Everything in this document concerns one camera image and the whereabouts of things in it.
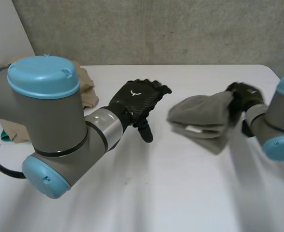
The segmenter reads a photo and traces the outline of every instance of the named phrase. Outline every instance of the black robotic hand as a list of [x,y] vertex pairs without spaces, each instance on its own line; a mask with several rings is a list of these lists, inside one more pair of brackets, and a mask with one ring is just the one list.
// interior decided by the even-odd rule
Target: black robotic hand
[[234,99],[229,106],[232,111],[247,111],[253,105],[264,103],[261,91],[245,83],[234,82],[226,91],[233,92]]
[[137,128],[143,140],[150,143],[153,137],[146,118],[157,102],[170,93],[171,89],[158,81],[128,81],[112,98],[108,108],[124,108],[129,115],[128,124]]

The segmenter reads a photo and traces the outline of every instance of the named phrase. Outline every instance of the gray robot arm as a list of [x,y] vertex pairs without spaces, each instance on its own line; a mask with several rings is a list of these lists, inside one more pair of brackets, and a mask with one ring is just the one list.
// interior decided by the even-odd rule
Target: gray robot arm
[[[247,87],[249,94],[259,91]],[[245,115],[247,125],[267,157],[284,161],[284,78],[278,84],[269,106],[263,101],[248,102]]]
[[[151,109],[160,100],[156,91],[156,88],[150,91]],[[23,174],[53,199],[62,196],[113,149],[132,124],[135,111],[132,115],[127,112],[124,105],[128,97],[124,99],[123,104],[115,101],[116,104],[84,117],[79,79],[70,61],[33,57],[10,67],[0,65],[0,118],[26,126],[35,152],[23,162]],[[143,96],[136,99],[140,99],[137,103],[142,106],[148,106],[142,101]],[[137,109],[139,113],[151,110]]]

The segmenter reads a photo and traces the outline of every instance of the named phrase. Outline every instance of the white label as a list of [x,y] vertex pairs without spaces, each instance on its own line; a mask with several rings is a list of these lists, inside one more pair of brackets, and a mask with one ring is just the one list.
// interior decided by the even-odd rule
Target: white label
[[185,128],[186,131],[192,131],[192,132],[195,132],[195,133],[202,133],[202,130],[192,126],[192,125],[189,125]]

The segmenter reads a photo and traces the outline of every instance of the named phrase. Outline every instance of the robotic hand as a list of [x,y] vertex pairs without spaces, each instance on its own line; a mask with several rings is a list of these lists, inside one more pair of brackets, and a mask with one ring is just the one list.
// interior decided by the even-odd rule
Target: robotic hand
[[233,83],[234,100],[230,111],[245,111],[242,132],[247,137],[256,136],[266,155],[284,161],[284,78],[277,86],[271,104],[266,106],[261,91],[245,83]]
[[146,143],[150,143],[153,136],[146,118],[163,95],[170,93],[172,91],[158,81],[128,81],[112,98],[107,108],[117,108],[119,105],[124,107],[130,115],[130,125],[138,129]]
[[171,92],[157,81],[128,81],[108,106],[84,118],[79,79],[69,60],[37,56],[0,65],[0,118],[25,125],[35,151],[22,173],[1,165],[0,171],[59,198],[117,145],[128,126],[151,142],[146,118]]

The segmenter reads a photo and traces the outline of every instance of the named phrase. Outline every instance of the white logo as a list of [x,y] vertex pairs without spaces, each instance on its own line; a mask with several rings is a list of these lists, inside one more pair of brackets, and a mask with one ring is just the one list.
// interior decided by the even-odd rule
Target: white logo
[[250,92],[251,94],[254,94],[257,92],[257,90],[251,90],[250,88],[247,91]]
[[130,90],[130,92],[131,92],[132,96],[135,96],[135,95],[140,95],[140,94],[142,94],[142,93],[133,93],[133,91],[132,91],[132,90]]

